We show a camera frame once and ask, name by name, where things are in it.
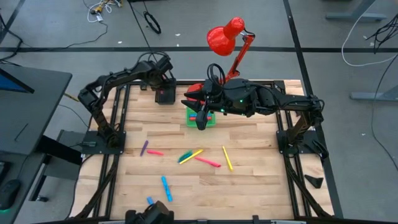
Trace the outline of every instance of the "computer monitor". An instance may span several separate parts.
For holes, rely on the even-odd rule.
[[[0,90],[33,93],[35,90],[0,68]]]

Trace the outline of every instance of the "green container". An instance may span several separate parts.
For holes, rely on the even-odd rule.
[[[197,123],[195,121],[189,120],[190,114],[196,114],[196,112],[194,112],[191,108],[187,108],[187,114],[186,114],[187,126],[190,128],[197,128]],[[216,115],[214,113],[210,114],[211,114],[211,120],[207,121],[206,128],[213,127],[214,125],[216,125]]]

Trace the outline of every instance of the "lamp shade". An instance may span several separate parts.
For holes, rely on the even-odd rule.
[[[226,26],[212,28],[207,33],[207,43],[212,51],[221,56],[227,56],[235,48],[235,37],[244,29],[244,21],[234,17]]]

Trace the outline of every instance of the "black desk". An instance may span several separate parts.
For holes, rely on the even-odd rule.
[[[70,153],[69,147],[43,136],[43,133],[72,75],[12,65],[0,67],[35,90],[33,94],[0,90],[0,161],[11,163],[11,168],[0,185],[16,179],[25,162],[19,177],[21,189],[14,205],[9,210],[0,211],[1,223],[7,224],[13,223],[17,217],[45,158],[49,158],[49,155],[62,157]],[[26,124],[26,128],[15,140]],[[72,154],[75,159],[80,159],[79,152],[73,151]]]
[[[0,90],[0,151],[29,155],[50,122],[72,75],[13,65],[0,68],[35,90],[33,94]]]

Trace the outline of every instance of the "wooden table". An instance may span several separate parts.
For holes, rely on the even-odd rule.
[[[285,84],[287,94],[303,94],[300,80],[285,80]],[[139,86],[132,86],[124,127],[126,149],[119,162],[111,219],[124,219],[129,209],[143,212],[148,206],[148,196],[165,203],[175,212],[177,220],[248,220],[252,215],[259,215],[260,219],[293,218],[284,161],[277,150],[276,116],[256,114],[246,118],[217,113],[215,127],[204,131],[188,128],[185,106],[180,103],[186,90],[187,86],[178,86],[175,104],[161,106],[154,103],[153,91],[140,91]],[[109,94],[104,106],[108,120],[113,96],[114,93]],[[295,116],[292,119],[294,123],[298,120]],[[94,122],[91,128],[96,129]],[[145,153],[140,157],[145,140],[149,141],[148,149],[165,155]],[[227,149],[233,172],[228,169],[222,145]],[[189,149],[204,149],[201,157],[222,166],[215,168],[195,159],[178,164],[178,158]],[[102,158],[93,156],[81,168],[72,216],[95,192]],[[318,156],[302,154],[300,158],[304,174],[324,177]],[[167,201],[162,175],[167,177],[173,202]],[[307,181],[306,185],[318,203],[333,214],[326,182],[321,189],[315,189]],[[301,194],[295,189],[300,214],[304,215]],[[105,201],[102,201],[100,215]]]

